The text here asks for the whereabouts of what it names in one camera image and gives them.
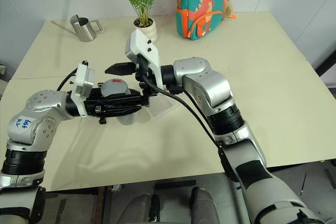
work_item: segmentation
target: backpack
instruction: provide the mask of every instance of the backpack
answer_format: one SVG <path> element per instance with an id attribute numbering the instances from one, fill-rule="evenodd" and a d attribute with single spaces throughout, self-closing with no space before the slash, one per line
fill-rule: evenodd
<path id="1" fill-rule="evenodd" d="M 223 19 L 225 0 L 177 0 L 177 32 L 184 38 L 199 39 Z"/>

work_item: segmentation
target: floor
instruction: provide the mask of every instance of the floor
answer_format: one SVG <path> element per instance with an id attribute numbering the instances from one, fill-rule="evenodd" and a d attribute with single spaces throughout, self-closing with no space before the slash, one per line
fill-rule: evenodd
<path id="1" fill-rule="evenodd" d="M 321 219 L 329 221 L 328 224 L 336 224 L 333 220 L 336 218 L 336 167 L 330 161 L 303 164 L 273 174 L 284 180 Z M 145 193 L 155 193 L 160 197 L 162 222 L 190 223 L 189 200 L 193 186 L 154 189 L 156 184 L 186 180 L 195 180 L 198 187 L 210 192 L 221 223 L 249 223 L 239 185 L 229 182 L 224 174 L 122 185 L 120 191 L 107 192 L 103 223 L 116 224 L 129 201 Z M 40 223 L 93 223 L 96 201 L 95 195 L 48 193 L 45 214 Z"/>

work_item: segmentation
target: white wall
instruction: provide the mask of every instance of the white wall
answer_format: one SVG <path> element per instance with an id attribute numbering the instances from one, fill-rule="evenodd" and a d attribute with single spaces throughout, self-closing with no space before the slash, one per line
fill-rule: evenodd
<path id="1" fill-rule="evenodd" d="M 336 0 L 232 0 L 235 11 L 270 10 L 316 67 L 336 47 Z M 152 15 L 174 14 L 176 0 L 157 0 Z M 134 16 L 126 0 L 0 0 L 0 60 L 14 73 L 44 20 Z"/>

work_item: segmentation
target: dinosaur print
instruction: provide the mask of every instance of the dinosaur print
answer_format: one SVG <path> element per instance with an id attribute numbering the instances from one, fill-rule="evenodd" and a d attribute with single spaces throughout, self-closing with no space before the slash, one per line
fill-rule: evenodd
<path id="1" fill-rule="evenodd" d="M 196 20 L 198 17 L 210 13 L 213 10 L 215 2 L 213 0 L 200 0 L 198 7 L 195 11 L 188 11 L 188 18 L 190 20 Z M 212 20 L 212 15 L 205 16 L 197 23 L 196 34 L 199 37 L 203 37 L 207 31 L 210 30 L 210 24 Z"/>

